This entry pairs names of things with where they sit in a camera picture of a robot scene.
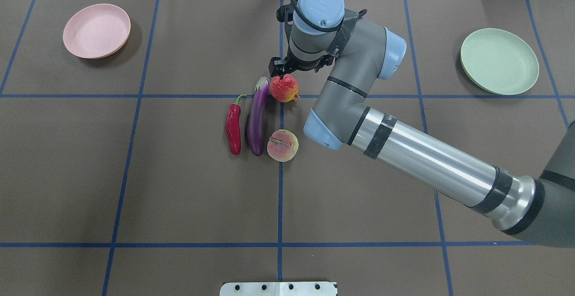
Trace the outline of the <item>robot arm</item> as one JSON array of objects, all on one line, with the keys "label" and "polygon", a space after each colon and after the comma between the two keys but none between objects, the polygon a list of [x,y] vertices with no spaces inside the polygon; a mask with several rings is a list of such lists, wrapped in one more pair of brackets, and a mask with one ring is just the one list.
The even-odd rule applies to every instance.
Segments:
[{"label": "robot arm", "polygon": [[[388,77],[385,29],[357,21],[306,128],[329,149],[304,169],[310,186],[398,191],[408,177],[492,221],[501,235],[574,246],[574,0],[345,0],[387,26],[403,18],[400,53],[415,89],[370,89]],[[485,26],[534,46],[543,84],[518,96],[482,95],[460,48]],[[354,157],[357,147],[361,157]]]}]

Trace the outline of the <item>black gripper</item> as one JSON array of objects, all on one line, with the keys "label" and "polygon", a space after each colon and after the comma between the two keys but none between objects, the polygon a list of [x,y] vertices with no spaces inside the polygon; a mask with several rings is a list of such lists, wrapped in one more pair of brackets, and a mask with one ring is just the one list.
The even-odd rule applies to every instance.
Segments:
[{"label": "black gripper", "polygon": [[281,74],[291,74],[294,71],[314,71],[317,73],[325,66],[333,64],[333,56],[329,54],[322,55],[313,61],[303,61],[297,58],[293,53],[288,53],[285,63],[282,65]]}]

